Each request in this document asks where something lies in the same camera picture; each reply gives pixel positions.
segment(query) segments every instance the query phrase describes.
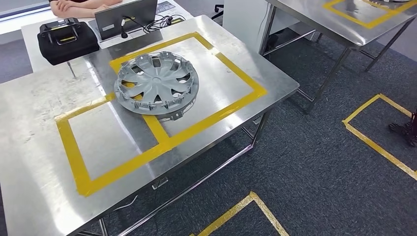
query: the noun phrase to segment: black case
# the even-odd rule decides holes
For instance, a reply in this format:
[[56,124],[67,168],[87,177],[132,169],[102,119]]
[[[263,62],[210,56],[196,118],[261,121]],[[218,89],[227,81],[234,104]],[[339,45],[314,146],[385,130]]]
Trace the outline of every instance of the black case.
[[47,25],[42,25],[40,28],[40,33],[37,35],[39,49],[42,56],[52,65],[57,65],[100,49],[94,32],[85,22],[77,21],[77,24],[71,24],[69,27],[76,31],[77,40],[61,45],[57,43],[53,36],[51,37],[54,33],[58,33],[60,29],[56,29],[56,31],[50,30]]

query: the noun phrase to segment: black bag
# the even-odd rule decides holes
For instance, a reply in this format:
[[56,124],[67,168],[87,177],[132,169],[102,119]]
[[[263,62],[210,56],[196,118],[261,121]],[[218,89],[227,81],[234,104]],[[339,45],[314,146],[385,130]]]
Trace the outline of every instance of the black bag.
[[100,48],[94,32],[75,18],[43,24],[37,35],[42,56],[52,65],[75,59]]

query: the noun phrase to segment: cable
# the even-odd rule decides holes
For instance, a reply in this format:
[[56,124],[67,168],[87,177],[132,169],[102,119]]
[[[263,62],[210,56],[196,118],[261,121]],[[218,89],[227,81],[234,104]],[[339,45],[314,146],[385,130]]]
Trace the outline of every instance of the cable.
[[140,27],[142,27],[141,29],[137,29],[137,30],[131,31],[129,33],[134,33],[134,32],[138,32],[138,31],[141,31],[141,30],[144,33],[150,33],[150,32],[154,32],[156,30],[160,30],[162,28],[165,28],[167,26],[170,26],[171,25],[171,21],[173,20],[174,17],[179,17],[179,18],[181,18],[184,21],[186,20],[185,17],[183,17],[181,15],[178,15],[178,14],[174,14],[174,15],[170,15],[170,16],[162,16],[162,15],[159,15],[159,14],[155,14],[155,15],[161,17],[161,19],[154,20],[154,21],[152,21],[151,23],[149,23],[149,24],[147,24],[145,26],[139,24],[138,22],[136,22],[135,20],[133,20],[132,18],[130,18],[128,16],[123,16],[123,17],[126,18],[126,19],[129,19],[129,20],[133,21],[134,23],[136,23]]
[[116,208],[116,209],[114,209],[113,211],[117,211],[117,210],[120,210],[120,209],[123,209],[123,208],[125,208],[125,207],[128,207],[128,206],[130,206],[130,205],[132,205],[135,201],[136,201],[136,199],[138,198],[138,195],[136,195],[135,196],[135,198],[129,203],[129,204],[126,204],[126,205],[123,205],[123,206],[120,206],[120,207],[118,207],[118,208]]

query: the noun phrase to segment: black object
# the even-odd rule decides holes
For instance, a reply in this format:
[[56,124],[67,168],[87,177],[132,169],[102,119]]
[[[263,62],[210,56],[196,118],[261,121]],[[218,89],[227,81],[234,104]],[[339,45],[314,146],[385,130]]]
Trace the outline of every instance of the black object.
[[100,49],[94,32],[75,18],[41,25],[37,38],[42,56],[52,65]]
[[[218,4],[218,5],[215,5],[214,6],[214,12],[219,12],[219,8],[224,8],[224,4]],[[219,17],[219,16],[222,16],[223,15],[223,11],[221,11],[221,12],[219,12],[219,13],[217,13],[217,14],[215,14],[214,16],[212,16],[212,20],[214,20],[214,19],[216,19],[217,17]]]
[[157,0],[136,0],[95,13],[97,29],[102,40],[146,26],[155,19]]
[[410,122],[402,126],[391,123],[388,127],[391,131],[403,136],[410,146],[417,146],[417,111],[411,114]]

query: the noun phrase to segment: yellow tape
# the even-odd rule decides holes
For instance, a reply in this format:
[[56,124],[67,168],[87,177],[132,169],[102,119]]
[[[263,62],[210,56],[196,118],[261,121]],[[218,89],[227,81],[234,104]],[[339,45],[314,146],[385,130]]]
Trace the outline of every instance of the yellow tape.
[[393,9],[389,9],[389,8],[382,7],[381,5],[378,5],[376,3],[370,2],[368,0],[362,0],[363,2],[365,2],[367,4],[370,4],[371,6],[374,6],[374,7],[380,8],[380,9],[383,9],[383,10],[385,10],[387,12],[386,14],[384,14],[384,15],[376,18],[376,19],[374,19],[371,22],[363,22],[363,21],[360,21],[360,20],[356,19],[355,17],[349,16],[348,14],[346,14],[344,12],[341,12],[341,11],[336,10],[335,8],[333,8],[333,6],[335,4],[341,3],[343,1],[345,1],[345,0],[333,0],[333,1],[327,2],[327,3],[323,4],[323,8],[326,9],[326,10],[329,10],[329,11],[335,13],[335,14],[337,14],[338,16],[344,17],[344,18],[346,18],[346,19],[348,19],[348,20],[350,20],[352,22],[355,22],[358,25],[361,25],[361,26],[363,26],[363,27],[365,27],[367,29],[372,29],[375,26],[377,26],[377,25],[385,22],[386,20],[394,17],[395,15],[397,15],[397,14],[399,14],[399,13],[401,13],[401,12],[407,10],[408,8],[413,7],[414,5],[417,4],[417,0],[412,0],[412,1],[410,1],[408,3],[405,3],[402,6],[400,6],[400,7],[398,7],[398,8],[396,8],[396,9],[393,10]]
[[258,205],[264,215],[268,218],[274,228],[278,231],[280,236],[289,236],[288,233],[285,231],[284,227],[278,222],[272,212],[268,209],[265,205],[264,201],[259,198],[259,196],[254,193],[250,192],[248,196],[246,196],[242,201],[238,204],[234,205],[230,210],[220,216],[217,220],[211,223],[207,228],[205,228],[198,236],[208,236],[213,233],[215,230],[219,229],[222,225],[224,225],[228,220],[230,220],[233,216],[238,214],[242,209],[249,205],[252,201]]
[[406,166],[404,163],[402,163],[400,160],[395,158],[391,153],[385,151],[381,146],[376,144],[374,141],[363,135],[361,132],[359,132],[357,129],[355,129],[350,124],[346,124],[346,128],[351,131],[354,135],[356,135],[358,138],[360,138],[362,141],[364,141],[366,144],[368,144],[371,148],[373,148],[375,151],[377,151],[379,154],[384,156],[386,159],[388,159],[390,162],[392,162],[394,165],[402,169],[405,173],[407,173],[409,176],[413,177],[415,180],[417,180],[417,174],[408,166]]
[[373,148],[375,151],[377,151],[379,154],[381,154],[383,157],[388,159],[390,162],[392,162],[394,165],[396,165],[398,168],[402,169],[405,173],[407,173],[409,176],[417,180],[417,171],[413,171],[410,167],[406,166],[404,163],[402,163],[400,160],[395,158],[391,153],[387,152],[385,149],[383,149],[381,146],[376,144],[374,141],[366,137],[364,134],[359,132],[359,130],[355,129],[353,126],[349,124],[349,122],[358,115],[363,109],[371,105],[373,102],[375,102],[378,98],[383,99],[388,104],[392,105],[396,109],[400,110],[402,113],[408,115],[411,117],[411,112],[407,111],[402,106],[398,105],[388,97],[384,96],[383,94],[375,95],[373,98],[371,98],[369,101],[365,102],[362,106],[360,106],[356,111],[354,111],[350,116],[348,116],[345,120],[342,122],[345,124],[346,129],[349,130],[351,133],[353,133],[355,136],[357,136],[359,139],[364,141],[366,144],[368,144],[371,148]]
[[84,196],[88,196],[104,188],[108,184],[122,178],[128,173],[138,169],[142,165],[152,161],[153,159],[168,152],[169,150],[172,150],[179,144],[185,142],[186,140],[190,139],[191,137],[200,133],[201,131],[207,129],[208,127],[216,124],[217,122],[221,121],[228,115],[236,112],[242,107],[253,102],[257,98],[267,94],[267,90],[264,87],[262,87],[252,78],[250,78],[245,72],[243,72],[239,67],[237,67],[234,63],[232,63],[229,59],[227,59],[222,53],[217,51],[207,40],[205,40],[197,32],[189,33],[184,36],[160,43],[158,45],[151,46],[141,51],[123,56],[121,58],[118,58],[109,62],[109,65],[117,73],[119,69],[121,68],[121,64],[130,59],[133,59],[142,54],[151,53],[153,51],[165,48],[167,46],[179,43],[181,41],[184,41],[190,38],[197,39],[205,48],[211,51],[213,55],[215,55],[228,68],[230,68],[231,71],[233,71],[237,76],[239,76],[243,81],[245,81],[250,87],[252,87],[253,91],[250,94],[241,98],[240,100],[230,104],[226,108],[210,115],[209,117],[201,120],[200,122],[192,125],[191,127],[188,127],[187,129],[177,133],[176,135],[172,137],[168,136],[168,134],[165,132],[164,128],[162,127],[162,125],[159,123],[158,119],[155,116],[143,116],[145,122],[147,123],[148,127],[154,134],[156,140],[158,141],[158,145],[130,159],[129,161],[115,167],[114,169],[99,176],[97,179],[94,179],[94,180],[91,180],[88,175],[87,168],[84,164],[83,158],[78,149],[78,145],[76,143],[74,134],[72,133],[68,120],[70,118],[73,118],[77,115],[80,115],[86,111],[89,111],[106,102],[113,100],[115,98],[115,94],[114,93],[108,94],[105,97],[102,97],[95,101],[90,102],[88,105],[84,107],[80,107],[72,111],[69,111],[65,114],[62,114],[60,116],[57,116],[56,122],[57,122],[58,130],[61,135],[62,142],[64,144],[65,152],[68,156],[69,164],[71,166],[75,183],[77,185],[77,190],[80,194]]
[[404,107],[398,105],[397,103],[395,103],[394,101],[392,101],[391,99],[387,98],[386,96],[384,96],[383,94],[380,94],[380,98],[382,100],[384,100],[385,102],[387,102],[388,104],[390,104],[391,106],[395,107],[397,110],[401,111],[402,113],[404,113],[405,115],[407,115],[408,117],[411,118],[411,112],[409,112],[407,109],[405,109]]

